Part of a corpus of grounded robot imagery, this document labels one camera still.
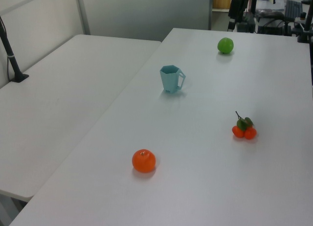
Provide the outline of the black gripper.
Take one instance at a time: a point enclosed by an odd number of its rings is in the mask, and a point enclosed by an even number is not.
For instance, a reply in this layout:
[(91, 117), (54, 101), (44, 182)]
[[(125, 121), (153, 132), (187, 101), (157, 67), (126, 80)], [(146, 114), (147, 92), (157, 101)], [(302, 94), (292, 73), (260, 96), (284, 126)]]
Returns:
[(230, 18), (236, 18), (235, 19), (230, 19), (228, 23), (227, 30), (228, 31), (234, 31), (236, 27), (236, 23), (242, 23), (244, 21), (244, 14), (239, 13), (241, 9), (241, 3), (242, 0), (231, 0), (228, 16)]

